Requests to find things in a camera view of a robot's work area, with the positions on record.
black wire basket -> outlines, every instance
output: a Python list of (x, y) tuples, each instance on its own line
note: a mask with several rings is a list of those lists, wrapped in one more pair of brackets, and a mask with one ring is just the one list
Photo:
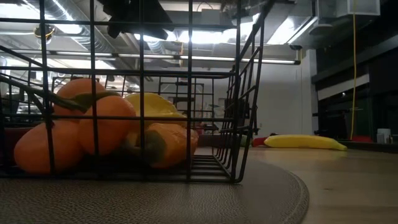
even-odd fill
[[(236, 56), (234, 61), (234, 66), (231, 68), (230, 72), (193, 72), (192, 71), (192, 42), (188, 43), (188, 71), (186, 72), (170, 72), (164, 70), (146, 70), (144, 68), (144, 41), (140, 41), (140, 54), (138, 56), (140, 61), (139, 70), (121, 70), (121, 69), (97, 69), (95, 67), (96, 57), (99, 56), (95, 52), (95, 32), (90, 33), (91, 40), (91, 52), (89, 54), (91, 59), (91, 69), (80, 69), (80, 68), (53, 68), (47, 66), (47, 56), (50, 54), (57, 54), (56, 52), (49, 52), (46, 49), (46, 24), (80, 24), (84, 26), (89, 26), (91, 30), (95, 29), (95, 25), (108, 25), (108, 24), (123, 24), (123, 22), (112, 21), (112, 22), (97, 22), (94, 21), (94, 0), (90, 0), (90, 20), (89, 21), (50, 21), (45, 19), (45, 1), (40, 0), (40, 19), (10, 19), (10, 18), (0, 18), (1, 22), (26, 22), (26, 23), (36, 23), (40, 24), (41, 33), (41, 43), (42, 43), (42, 63), (39, 63), (31, 58), (25, 56), (23, 52), (18, 52), (16, 50), (8, 49), (4, 46), (0, 46), (0, 50), (13, 57), (18, 57), (22, 60), (26, 60), (29, 63), (29, 67), (0, 67), (1, 70), (27, 70), (28, 78), (18, 79), (16, 77), (6, 75), (2, 73), (2, 78), (7, 78), (14, 82), (23, 83), (27, 86), (35, 86), (44, 91), (43, 95), (43, 113), (34, 111), (31, 108), (32, 103), (36, 103), (34, 97), (28, 96), (27, 100), (17, 99), (16, 96), (11, 93), (11, 88), (9, 88), (9, 97), (2, 98), (2, 103), (0, 104), (0, 176), (5, 178), (58, 178), (58, 179), (101, 179), (101, 180), (145, 180), (145, 181), (172, 181), (172, 182), (211, 182), (211, 183), (238, 183), (242, 181), (244, 176), (244, 170), (246, 166), (246, 160), (248, 157), (249, 146), (251, 144), (251, 139), (254, 132), (254, 123), (256, 119), (256, 101), (259, 89), (259, 80), (261, 75), (261, 64), (258, 63), (262, 61), (264, 44), (264, 19), (267, 16), (270, 8), (275, 3), (275, 1), (268, 1), (267, 4), (262, 8), (261, 15), (259, 19), (254, 23), (252, 31), (248, 40), (246, 41), (243, 48), (241, 48), (240, 43), (240, 1), (238, 1), (238, 18), (237, 26), (231, 26), (230, 28), (237, 29), (236, 38)], [(218, 25), (195, 25), (193, 24), (193, 1), (189, 1), (189, 23), (186, 25), (178, 24), (154, 24), (143, 22), (143, 0), (140, 1), (140, 19), (136, 22), (136, 25), (141, 27), (141, 40), (143, 40), (143, 30), (145, 27), (157, 26), (157, 27), (167, 27), (167, 26), (184, 26), (188, 28), (189, 36), (192, 36), (192, 30), (196, 28), (201, 29), (211, 29), (218, 28)], [(256, 36), (259, 32), (259, 43), (256, 47)], [(251, 49), (251, 57), (246, 62), (242, 62), (243, 56), (246, 51)], [(43, 84), (37, 84), (31, 81), (32, 75), (35, 71), (43, 72)], [(175, 94), (176, 98), (178, 96), (186, 96), (187, 100), (187, 114), (186, 118), (158, 118), (158, 117), (101, 117), (97, 116), (96, 103), (93, 103), (93, 115), (87, 116), (60, 116), (52, 114), (52, 103), (51, 103), (51, 92), (54, 88), (59, 85), (57, 79), (59, 77), (52, 78), (49, 80), (48, 72), (57, 72), (61, 74), (66, 74), (66, 77), (62, 79), (73, 79), (73, 77), (78, 77), (79, 75), (88, 75), (91, 78), (92, 84), (92, 99), (97, 97), (96, 89), (96, 76), (106, 75), (105, 88), (108, 87), (108, 79), (113, 75), (119, 75), (124, 77), (123, 90), (121, 95), (124, 96), (127, 93), (132, 93), (133, 91), (127, 90), (125, 88), (126, 77), (137, 77), (140, 80), (140, 112), (144, 114), (144, 79), (146, 77), (159, 77), (159, 90), (154, 92), (156, 94), (164, 94), (161, 91), (161, 86), (164, 84), (177, 85), (177, 91), (172, 92)], [(174, 78), (175, 82), (162, 82), (163, 77)], [(201, 83), (197, 83), (197, 80), (210, 79), (211, 80), (211, 93), (197, 93), (197, 86), (201, 86)], [(226, 92), (226, 101), (224, 107), (224, 117), (215, 118), (215, 86), (214, 82), (216, 79), (228, 79), (228, 91)], [(181, 85), (181, 81), (186, 80), (184, 85), (187, 87), (187, 92), (178, 92), (178, 85)], [(197, 97), (201, 96), (202, 105), (203, 97), (210, 96), (212, 100), (212, 107), (210, 110), (204, 110), (203, 106), (200, 110), (195, 108)], [(27, 105), (26, 113), (13, 113), (12, 109), (5, 110), (7, 108), (13, 108), (12, 105)], [(209, 118), (204, 118), (203, 114), (209, 113)], [(56, 172), (56, 162), (54, 159), (54, 149), (53, 149), (53, 136), (51, 131), (47, 131), (47, 139), (49, 146), (49, 159), (50, 159), (50, 174), (49, 175), (37, 175), (28, 174), (18, 168), (14, 162), (12, 147), (15, 141), (20, 136), (13, 136), (12, 130), (15, 128), (28, 128), (37, 125), (40, 122), (45, 122), (47, 130), (52, 128), (52, 121), (57, 119), (92, 119), (94, 131), (94, 145), (95, 153), (89, 159), (85, 161), (84, 164), (78, 165), (73, 170), (68, 172), (58, 173)], [(101, 119), (125, 119), (125, 120), (136, 120), (140, 125), (140, 141), (145, 142), (145, 125), (146, 121), (181, 121), (187, 124), (187, 143), (186, 143), (186, 159), (179, 166), (175, 166), (172, 169), (153, 169), (146, 165), (145, 162), (145, 144), (141, 146), (141, 154), (136, 158), (124, 157), (123, 162), (118, 161), (115, 163), (110, 162), (112, 158), (104, 158), (100, 155), (98, 149), (98, 130), (97, 122)], [(207, 149), (197, 150), (195, 154), (191, 153), (191, 129), (201, 129), (195, 124), (206, 122), (207, 124), (221, 123), (222, 127), (220, 129), (220, 135), (215, 136), (214, 129), (211, 130), (211, 135), (213, 138), (218, 138), (217, 146), (209, 147)]]

woven placemat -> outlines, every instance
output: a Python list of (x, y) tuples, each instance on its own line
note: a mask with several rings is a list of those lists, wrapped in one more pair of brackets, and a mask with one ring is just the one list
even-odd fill
[(241, 184), (0, 179), (0, 223), (300, 223), (308, 189), (248, 160)]

wooden table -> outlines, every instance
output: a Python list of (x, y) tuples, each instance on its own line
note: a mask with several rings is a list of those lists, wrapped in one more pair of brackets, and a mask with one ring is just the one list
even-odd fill
[(398, 155), (349, 150), (252, 149), (310, 191), (303, 223), (398, 223)]

white wall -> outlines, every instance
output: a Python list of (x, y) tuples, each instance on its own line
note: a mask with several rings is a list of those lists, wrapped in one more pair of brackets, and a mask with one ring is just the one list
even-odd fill
[(316, 73), (315, 66), (312, 50), (301, 65), (262, 65), (257, 100), (259, 136), (313, 134), (318, 129), (317, 120), (312, 118), (317, 98), (310, 79)]
[[(207, 68), (193, 68), (194, 71), (204, 71), (204, 72), (228, 72), (230, 69), (228, 68), (212, 68), (210, 71)], [(162, 78), (163, 82), (176, 82), (177, 78)], [(205, 85), (205, 90), (204, 93), (211, 93), (211, 80), (210, 79), (202, 79), (198, 78), (197, 79), (197, 84), (202, 83)], [(214, 81), (214, 104), (218, 105), (219, 99), (220, 98), (227, 98), (226, 96), (226, 91), (228, 89), (228, 79), (222, 79), (222, 80), (215, 80)], [(145, 82), (145, 91), (156, 91), (158, 92), (158, 87), (159, 87), (159, 79), (154, 78), (153, 82)], [(162, 85), (161, 88), (162, 92), (176, 92), (176, 86), (175, 85)], [(187, 86), (180, 86), (178, 88), (179, 93), (186, 93), (187, 92)], [(202, 92), (201, 86), (197, 86), (197, 93)], [(162, 96), (165, 99), (169, 99), (169, 97), (175, 97), (175, 94), (162, 94)], [(196, 110), (201, 109), (201, 95), (197, 95), (197, 100), (196, 100)], [(206, 95), (203, 98), (203, 107), (204, 110), (211, 110), (210, 104), (212, 104), (212, 97), (211, 95)], [(179, 103), (177, 106), (178, 109), (185, 109), (186, 106), (183, 105), (183, 103)], [(196, 117), (200, 117), (201, 113), (197, 112)], [(205, 113), (204, 117), (211, 117), (211, 113)], [(216, 110), (216, 118), (222, 118), (223, 115), (221, 115), (221, 110)]]

yellow cord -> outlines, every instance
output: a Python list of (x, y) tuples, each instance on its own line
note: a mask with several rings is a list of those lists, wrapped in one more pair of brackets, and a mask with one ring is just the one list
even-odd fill
[(350, 139), (353, 140), (354, 135), (354, 119), (355, 119), (355, 95), (356, 95), (356, 0), (353, 3), (353, 27), (354, 27), (354, 93), (353, 93), (353, 110), (352, 110), (352, 117), (351, 117), (351, 137)]

